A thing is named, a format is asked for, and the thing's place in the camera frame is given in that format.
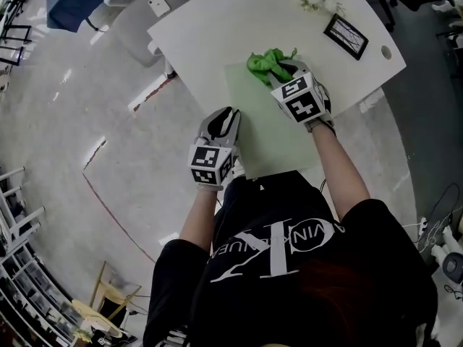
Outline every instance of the picture frame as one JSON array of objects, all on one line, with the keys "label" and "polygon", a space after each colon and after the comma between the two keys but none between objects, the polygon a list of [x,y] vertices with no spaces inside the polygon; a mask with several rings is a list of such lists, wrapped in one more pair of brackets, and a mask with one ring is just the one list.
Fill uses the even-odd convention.
[{"label": "picture frame", "polygon": [[343,17],[335,14],[323,32],[356,60],[360,60],[368,39]]}]

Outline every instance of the green placemat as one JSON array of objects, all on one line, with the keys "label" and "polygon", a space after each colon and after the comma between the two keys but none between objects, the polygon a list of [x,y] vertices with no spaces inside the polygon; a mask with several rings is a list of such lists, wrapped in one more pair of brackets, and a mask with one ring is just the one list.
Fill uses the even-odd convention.
[{"label": "green placemat", "polygon": [[247,179],[310,168],[318,153],[312,136],[279,108],[246,63],[225,66],[231,105],[241,111],[238,146]]}]

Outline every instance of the person's left arm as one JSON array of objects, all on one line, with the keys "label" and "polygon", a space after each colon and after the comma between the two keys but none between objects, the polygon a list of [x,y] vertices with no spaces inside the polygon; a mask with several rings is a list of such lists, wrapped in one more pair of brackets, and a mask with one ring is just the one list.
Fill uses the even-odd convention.
[{"label": "person's left arm", "polygon": [[163,248],[156,262],[144,346],[187,324],[192,299],[209,259],[217,192],[199,188],[179,239]]}]

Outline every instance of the person's right arm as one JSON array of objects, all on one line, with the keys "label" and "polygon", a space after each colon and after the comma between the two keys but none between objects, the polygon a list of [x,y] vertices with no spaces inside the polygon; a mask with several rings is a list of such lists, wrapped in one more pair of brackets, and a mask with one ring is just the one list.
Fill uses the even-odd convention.
[{"label": "person's right arm", "polygon": [[327,126],[320,124],[313,128],[312,136],[334,208],[341,221],[357,203],[370,199],[370,194],[336,135]]}]

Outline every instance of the black pants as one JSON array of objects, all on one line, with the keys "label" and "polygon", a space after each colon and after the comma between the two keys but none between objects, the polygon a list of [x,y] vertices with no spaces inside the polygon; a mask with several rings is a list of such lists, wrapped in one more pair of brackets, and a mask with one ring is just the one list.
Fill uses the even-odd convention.
[{"label": "black pants", "polygon": [[224,203],[216,214],[214,248],[243,231],[255,219],[284,205],[312,205],[326,217],[332,217],[323,195],[297,171],[255,180],[246,180],[241,176],[226,188]]}]

